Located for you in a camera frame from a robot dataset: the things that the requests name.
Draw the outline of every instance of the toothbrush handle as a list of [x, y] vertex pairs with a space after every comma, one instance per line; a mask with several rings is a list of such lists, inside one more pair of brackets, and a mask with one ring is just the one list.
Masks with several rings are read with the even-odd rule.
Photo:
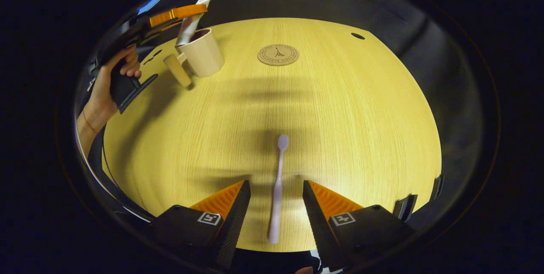
[[274, 185], [274, 200], [272, 201], [272, 218], [270, 219], [270, 232], [268, 233], [268, 242], [278, 244], [280, 240], [280, 212], [281, 212], [281, 180], [276, 181]]

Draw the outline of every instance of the black background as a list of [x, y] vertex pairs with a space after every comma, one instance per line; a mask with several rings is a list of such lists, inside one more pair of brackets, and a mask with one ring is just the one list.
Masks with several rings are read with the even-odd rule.
[[[54, 107], [61, 73], [138, 0], [6, 0], [3, 272], [176, 270], [120, 239], [87, 212], [62, 175]], [[543, 0], [431, 0], [486, 58], [501, 102], [495, 169], [463, 218], [396, 271], [534, 272], [542, 257], [537, 196], [542, 126]]]

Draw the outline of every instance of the red bracelet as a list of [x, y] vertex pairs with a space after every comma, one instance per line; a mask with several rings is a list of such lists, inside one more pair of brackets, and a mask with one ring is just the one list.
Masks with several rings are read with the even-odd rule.
[[98, 135], [99, 133], [97, 133], [95, 131], [95, 129], [93, 129], [93, 127], [91, 126], [91, 124], [89, 123], [89, 121], [87, 121], [87, 117], [85, 116], [85, 110], [82, 110], [81, 113], [83, 114], [83, 119], [85, 119], [85, 122], [87, 123], [87, 125], [89, 125], [89, 127], [91, 128], [91, 131], [93, 131], [93, 133], [95, 133], [95, 135]]

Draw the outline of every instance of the cork coaster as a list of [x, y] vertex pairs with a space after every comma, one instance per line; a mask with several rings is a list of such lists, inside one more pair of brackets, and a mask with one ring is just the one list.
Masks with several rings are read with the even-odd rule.
[[282, 66], [294, 63], [299, 52], [289, 45], [273, 44], [259, 50], [257, 58], [267, 65]]

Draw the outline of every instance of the wood grain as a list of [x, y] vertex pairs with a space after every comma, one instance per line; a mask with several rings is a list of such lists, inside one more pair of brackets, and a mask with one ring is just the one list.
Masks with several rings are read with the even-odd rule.
[[[176, 40], [162, 44], [142, 63], [142, 80], [159, 77], [107, 124], [111, 173], [136, 203], [158, 216], [249, 179], [251, 201], [237, 247], [304, 251], [315, 249], [304, 179], [390, 212], [409, 193], [418, 195], [416, 210], [429, 200], [441, 170], [433, 115], [406, 67], [370, 32], [298, 18], [212, 29], [225, 59], [221, 71], [193, 77], [194, 89], [185, 90], [163, 63], [176, 53]], [[261, 63], [258, 50], [276, 43], [296, 48], [298, 61]], [[280, 242], [270, 245], [282, 133], [289, 147]]]

